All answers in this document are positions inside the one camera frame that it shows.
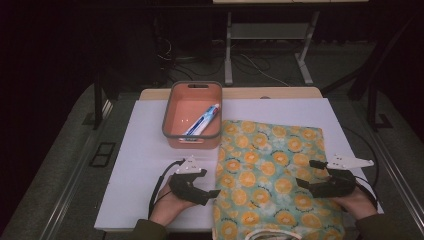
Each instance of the fabric bag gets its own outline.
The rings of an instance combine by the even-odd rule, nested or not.
[[[214,239],[343,239],[340,207],[313,198],[296,178],[322,182],[320,128],[223,121],[216,171]]]

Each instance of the orange plastic tray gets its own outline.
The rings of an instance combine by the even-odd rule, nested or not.
[[[208,109],[218,103],[219,112],[201,135],[181,138],[188,128]],[[222,86],[218,82],[177,82],[168,99],[162,132],[173,148],[212,149],[221,141]]]

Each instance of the sleeve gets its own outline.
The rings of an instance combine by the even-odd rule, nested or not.
[[[371,239],[408,239],[403,235],[399,228],[394,225],[388,216],[384,214],[376,214],[358,220],[356,222],[361,236],[365,240]]]
[[[167,232],[164,226],[149,220],[140,219],[137,221],[128,240],[165,240],[166,236]]]

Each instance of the person's hand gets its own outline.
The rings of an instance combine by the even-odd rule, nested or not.
[[[170,224],[182,211],[195,206],[195,203],[182,200],[171,192],[168,178],[165,186],[159,191],[156,204],[149,220],[162,226]]]
[[[368,196],[358,187],[348,196],[330,199],[344,207],[356,220],[378,214]]]

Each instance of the white tabletop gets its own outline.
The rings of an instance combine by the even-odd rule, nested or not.
[[[165,168],[193,155],[208,172],[194,185],[205,191],[215,188],[218,149],[173,149],[162,134],[167,100],[137,101],[100,207],[95,228],[130,231],[138,219],[147,218],[154,186]],[[325,98],[231,99],[223,101],[223,120],[251,120],[323,129],[327,158],[334,154],[354,156],[340,124]],[[356,176],[365,177],[361,169]],[[210,231],[212,201],[187,209],[168,227],[171,231]]]

